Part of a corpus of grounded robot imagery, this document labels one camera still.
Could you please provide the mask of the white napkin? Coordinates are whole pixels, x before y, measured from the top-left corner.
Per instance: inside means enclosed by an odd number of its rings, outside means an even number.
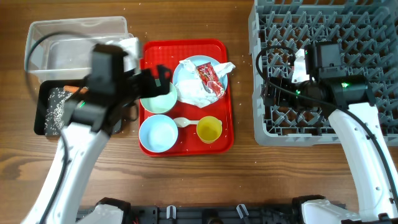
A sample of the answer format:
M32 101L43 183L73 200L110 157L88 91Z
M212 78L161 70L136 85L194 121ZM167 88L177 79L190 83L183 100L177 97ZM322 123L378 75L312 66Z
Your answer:
M185 59L179 61L179 65L182 66L183 72L193 77L185 78L174 85L178 101L198 108L204 108L225 96L227 87L221 79L235 69L232 62L215 66L210 62L195 65L191 60Z

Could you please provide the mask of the light blue bowl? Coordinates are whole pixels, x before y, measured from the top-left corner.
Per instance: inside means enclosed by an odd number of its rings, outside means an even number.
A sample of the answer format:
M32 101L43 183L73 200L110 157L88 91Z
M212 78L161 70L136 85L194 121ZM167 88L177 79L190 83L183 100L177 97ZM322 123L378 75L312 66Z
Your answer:
M139 140L150 152L161 153L177 142L178 127L174 120L163 114L155 114L144 120L139 128Z

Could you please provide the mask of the orange carrot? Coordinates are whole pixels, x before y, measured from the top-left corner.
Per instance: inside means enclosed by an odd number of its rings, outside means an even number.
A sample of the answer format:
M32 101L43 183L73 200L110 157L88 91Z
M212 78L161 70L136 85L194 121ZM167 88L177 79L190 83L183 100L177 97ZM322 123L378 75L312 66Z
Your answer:
M77 86L69 86L69 85L64 86L63 89L69 93L76 93L76 92L86 93L86 92L88 92L87 88L79 88Z

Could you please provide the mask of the red snack wrapper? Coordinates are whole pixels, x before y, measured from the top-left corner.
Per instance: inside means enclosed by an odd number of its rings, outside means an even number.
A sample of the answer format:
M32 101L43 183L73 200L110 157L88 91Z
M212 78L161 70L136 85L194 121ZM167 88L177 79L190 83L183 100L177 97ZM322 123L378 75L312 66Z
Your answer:
M196 74L208 93L214 93L217 98L224 96L225 90L210 62L196 66Z

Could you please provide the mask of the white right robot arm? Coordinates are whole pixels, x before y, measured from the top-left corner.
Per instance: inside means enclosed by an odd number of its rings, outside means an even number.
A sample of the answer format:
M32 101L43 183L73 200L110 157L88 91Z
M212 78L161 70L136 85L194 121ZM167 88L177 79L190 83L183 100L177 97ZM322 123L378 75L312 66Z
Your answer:
M296 110L320 108L338 136L358 196L359 211L351 212L316 195L296 199L301 223L397 223L397 169L379 123L371 85L364 75L348 75L339 45L319 42L304 47L308 80L292 83L268 77L261 57L274 46L262 49L255 60L265 81L265 104Z

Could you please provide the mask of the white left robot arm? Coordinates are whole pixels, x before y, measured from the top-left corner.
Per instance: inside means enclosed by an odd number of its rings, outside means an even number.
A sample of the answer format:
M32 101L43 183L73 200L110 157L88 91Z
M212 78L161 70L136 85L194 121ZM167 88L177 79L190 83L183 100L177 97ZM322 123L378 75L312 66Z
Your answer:
M127 52L97 44L91 53L88 91L64 103L64 126L44 185L24 223L74 223L94 165L121 119L123 106L139 98L166 95L172 72L157 65L140 73L125 71Z

